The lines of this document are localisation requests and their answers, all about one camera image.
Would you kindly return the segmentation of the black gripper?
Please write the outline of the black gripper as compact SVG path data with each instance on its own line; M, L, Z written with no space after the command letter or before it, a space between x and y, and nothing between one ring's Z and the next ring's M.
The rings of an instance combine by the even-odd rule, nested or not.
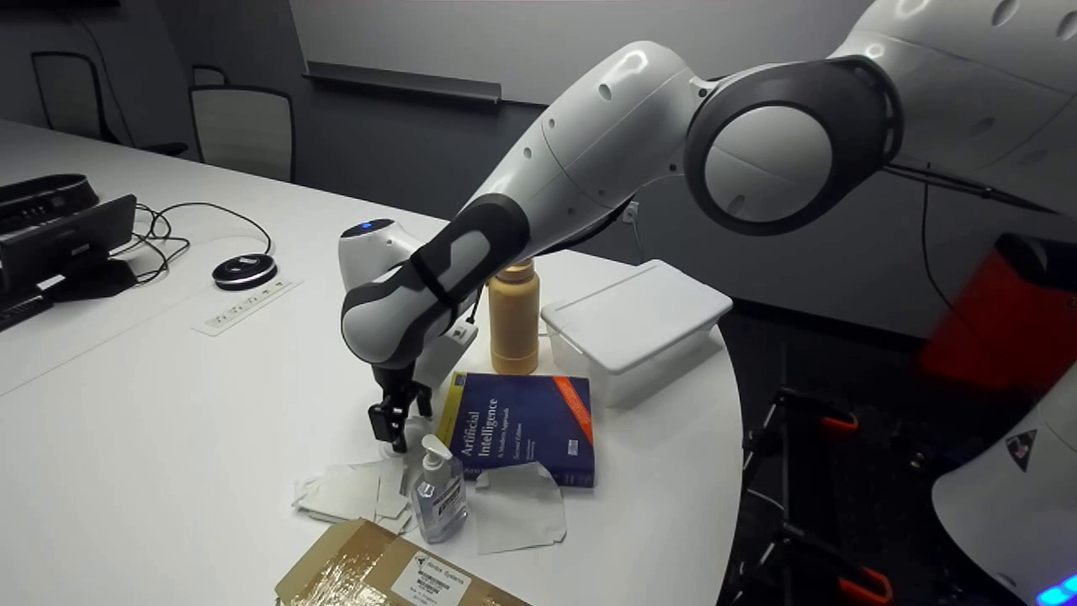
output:
M387 372L378 367L380 402L367 409L367 421L378 442L387 442L396 455L406 451L404 425L406 416L429 416L429 392L413 378L410 367Z

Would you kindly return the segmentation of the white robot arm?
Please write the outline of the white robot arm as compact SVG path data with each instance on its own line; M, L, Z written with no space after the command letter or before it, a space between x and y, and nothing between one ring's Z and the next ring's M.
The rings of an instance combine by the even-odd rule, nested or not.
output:
M825 58L723 78L631 42L571 80L446 225L352 271L345 351L372 372L378 442L404 447L416 364L489 280L609 222L676 174L701 213L779 237L869 179L1077 208L1077 0L870 0Z

